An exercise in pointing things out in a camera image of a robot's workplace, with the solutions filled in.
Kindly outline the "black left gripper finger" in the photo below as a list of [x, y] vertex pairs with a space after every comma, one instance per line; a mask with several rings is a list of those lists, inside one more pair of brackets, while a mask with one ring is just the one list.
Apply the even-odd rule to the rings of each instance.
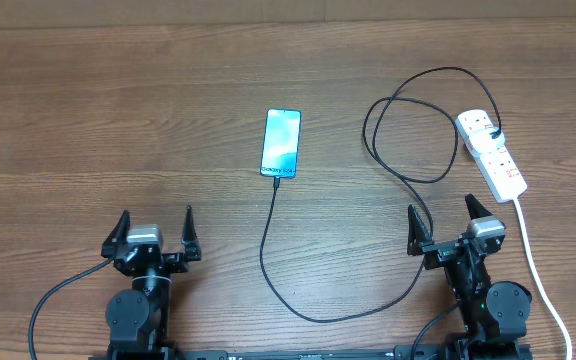
[[101, 256], [103, 258], [115, 257], [119, 247], [126, 242], [130, 229], [130, 212], [124, 210], [110, 234], [102, 243]]
[[181, 244], [184, 246], [184, 254], [187, 261], [202, 260], [202, 251], [194, 226], [193, 209], [191, 205], [186, 207]]

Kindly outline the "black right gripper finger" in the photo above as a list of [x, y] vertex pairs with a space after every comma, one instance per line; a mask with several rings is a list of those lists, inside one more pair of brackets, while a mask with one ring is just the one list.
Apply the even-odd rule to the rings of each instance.
[[411, 256], [423, 255], [424, 248], [433, 245], [434, 240], [413, 205], [408, 206], [408, 223], [407, 254]]
[[473, 194], [467, 194], [464, 198], [471, 220], [489, 217], [492, 213], [486, 209]]

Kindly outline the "blue Samsung Galaxy smartphone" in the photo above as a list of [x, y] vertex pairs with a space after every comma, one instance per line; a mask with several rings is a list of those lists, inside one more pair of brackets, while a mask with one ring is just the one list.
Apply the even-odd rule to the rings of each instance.
[[302, 113], [292, 109], [269, 109], [266, 115], [260, 174], [294, 178], [297, 173]]

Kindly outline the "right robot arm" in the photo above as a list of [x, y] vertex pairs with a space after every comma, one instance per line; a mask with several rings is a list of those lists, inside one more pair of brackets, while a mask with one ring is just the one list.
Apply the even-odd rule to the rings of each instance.
[[[465, 196], [470, 221], [464, 233], [452, 241], [437, 243], [417, 209], [408, 207], [407, 253], [421, 256], [427, 270], [444, 270], [455, 303], [422, 328], [406, 359], [530, 359], [532, 353], [519, 339], [527, 334], [532, 294], [513, 281], [493, 283], [485, 266], [487, 256], [497, 253], [506, 236], [505, 224], [472, 194]], [[420, 342], [427, 332], [454, 311], [464, 331], [446, 336], [426, 349]]]

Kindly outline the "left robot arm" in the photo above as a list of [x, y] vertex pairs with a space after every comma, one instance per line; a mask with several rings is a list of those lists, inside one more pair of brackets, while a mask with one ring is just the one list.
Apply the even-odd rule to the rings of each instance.
[[110, 328], [107, 359], [182, 359], [182, 351], [168, 339], [171, 276], [187, 273], [189, 264], [202, 259], [193, 211], [186, 208], [178, 252], [164, 252], [163, 235], [156, 224], [132, 226], [125, 210], [104, 240], [101, 256], [131, 279], [131, 287], [107, 303]]

